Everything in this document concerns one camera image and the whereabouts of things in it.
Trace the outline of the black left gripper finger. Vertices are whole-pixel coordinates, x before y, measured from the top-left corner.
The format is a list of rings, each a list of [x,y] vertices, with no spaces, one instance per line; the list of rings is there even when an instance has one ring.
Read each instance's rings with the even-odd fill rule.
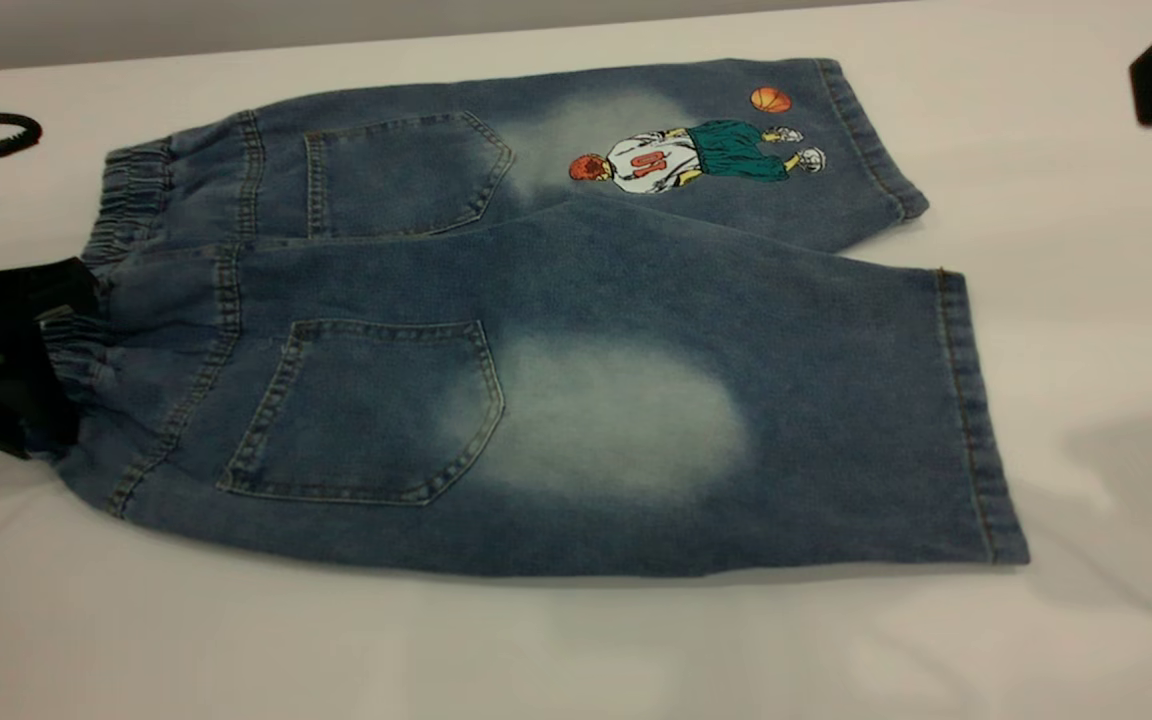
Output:
[[[94,314],[99,306],[99,283],[78,258],[32,266],[31,316],[36,323]]]
[[[65,450],[77,441],[77,406],[60,386],[0,386],[0,448],[17,457]]]

